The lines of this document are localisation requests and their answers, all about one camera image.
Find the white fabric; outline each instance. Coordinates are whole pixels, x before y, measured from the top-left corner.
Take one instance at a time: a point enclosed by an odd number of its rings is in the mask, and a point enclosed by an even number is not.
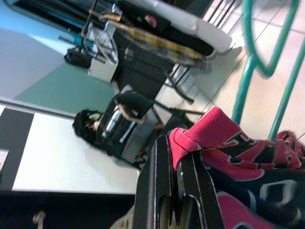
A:
[[[227,51],[231,46],[232,38],[225,32],[182,9],[159,0],[128,1],[159,14],[169,20],[173,27],[191,36],[198,37],[220,53]]]

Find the teal metal railing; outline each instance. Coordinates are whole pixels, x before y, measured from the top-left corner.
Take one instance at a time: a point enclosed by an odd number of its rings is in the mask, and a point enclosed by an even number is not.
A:
[[[244,13],[244,37],[246,41],[246,46],[248,48],[249,59],[247,61],[246,67],[244,69],[244,74],[240,81],[240,86],[236,95],[236,101],[233,107],[233,116],[232,120],[237,124],[240,124],[240,120],[242,118],[244,103],[247,97],[247,92],[249,89],[250,81],[253,75],[253,71],[255,68],[260,69],[263,73],[263,77],[270,78],[278,65],[278,61],[282,54],[285,42],[287,40],[290,28],[292,26],[293,20],[295,18],[296,11],[299,6],[299,0],[293,0],[291,2],[290,11],[286,17],[284,22],[284,26],[280,33],[280,36],[276,42],[274,51],[272,53],[271,59],[267,66],[262,62],[261,58],[257,54],[257,50],[254,44],[253,39],[253,27],[252,27],[252,8],[253,8],[253,0],[244,0],[243,1],[243,13]],[[303,40],[301,49],[297,56],[296,62],[293,66],[291,74],[289,76],[286,88],[284,90],[282,100],[280,102],[279,108],[277,110],[273,125],[271,127],[268,140],[273,141],[276,133],[280,127],[282,122],[291,92],[293,90],[294,84],[296,82],[298,73],[300,71],[302,62],[305,56],[305,38]]]

